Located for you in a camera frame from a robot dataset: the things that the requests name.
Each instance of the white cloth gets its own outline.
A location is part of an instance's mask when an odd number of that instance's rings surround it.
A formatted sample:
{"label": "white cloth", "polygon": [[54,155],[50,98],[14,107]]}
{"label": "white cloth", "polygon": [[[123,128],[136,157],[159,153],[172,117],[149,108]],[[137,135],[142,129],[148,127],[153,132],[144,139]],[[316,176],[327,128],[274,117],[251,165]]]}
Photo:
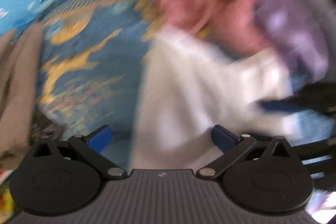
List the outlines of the white cloth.
{"label": "white cloth", "polygon": [[261,129],[291,136],[295,117],[265,114],[254,103],[292,92],[276,55],[269,50],[232,63],[214,53],[211,44],[173,27],[156,36],[137,106],[131,169],[198,170],[222,155],[211,140],[216,124],[238,135]]}

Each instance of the white object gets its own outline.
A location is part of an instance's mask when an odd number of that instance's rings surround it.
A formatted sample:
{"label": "white object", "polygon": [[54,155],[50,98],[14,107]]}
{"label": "white object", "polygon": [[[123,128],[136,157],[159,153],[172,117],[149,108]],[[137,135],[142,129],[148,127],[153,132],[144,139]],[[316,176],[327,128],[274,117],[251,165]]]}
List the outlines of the white object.
{"label": "white object", "polygon": [[271,50],[232,63],[211,44],[164,27],[143,76],[130,168],[199,169],[222,155],[211,140],[216,124],[238,135],[260,129],[291,138],[295,116],[265,114],[255,103],[290,95],[288,83]]}

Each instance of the silver screw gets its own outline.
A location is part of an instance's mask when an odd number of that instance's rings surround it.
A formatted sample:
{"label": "silver screw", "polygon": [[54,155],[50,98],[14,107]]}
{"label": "silver screw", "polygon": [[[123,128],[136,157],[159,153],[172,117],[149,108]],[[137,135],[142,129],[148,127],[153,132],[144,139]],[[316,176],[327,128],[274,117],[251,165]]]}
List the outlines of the silver screw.
{"label": "silver screw", "polygon": [[107,170],[107,173],[113,177],[120,177],[125,173],[125,170],[119,167],[113,167]]}
{"label": "silver screw", "polygon": [[205,168],[202,168],[199,171],[199,173],[204,177],[212,177],[216,174],[216,171],[215,171],[215,169],[205,167]]}

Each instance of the white fabric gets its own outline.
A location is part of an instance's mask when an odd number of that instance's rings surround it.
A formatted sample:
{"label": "white fabric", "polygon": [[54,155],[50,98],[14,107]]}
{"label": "white fabric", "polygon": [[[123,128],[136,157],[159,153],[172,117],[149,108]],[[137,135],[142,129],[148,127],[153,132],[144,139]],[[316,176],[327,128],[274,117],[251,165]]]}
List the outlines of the white fabric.
{"label": "white fabric", "polygon": [[291,137],[295,117],[264,114],[254,101],[291,94],[272,51],[232,63],[211,44],[172,27],[154,39],[133,130],[131,169],[197,170],[222,155],[211,140],[220,124]]}

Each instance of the triangular cutout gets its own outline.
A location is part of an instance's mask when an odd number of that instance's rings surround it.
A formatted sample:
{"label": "triangular cutout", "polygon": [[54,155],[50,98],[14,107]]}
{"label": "triangular cutout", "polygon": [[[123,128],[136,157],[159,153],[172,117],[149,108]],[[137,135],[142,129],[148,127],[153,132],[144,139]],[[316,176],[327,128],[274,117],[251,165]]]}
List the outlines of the triangular cutout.
{"label": "triangular cutout", "polygon": [[273,150],[272,155],[276,157],[284,157],[284,158],[290,157],[286,148],[284,147],[282,143],[277,143],[275,149]]}
{"label": "triangular cutout", "polygon": [[51,150],[49,146],[44,143],[41,144],[35,151],[34,157],[43,157],[43,156],[50,156],[51,155]]}

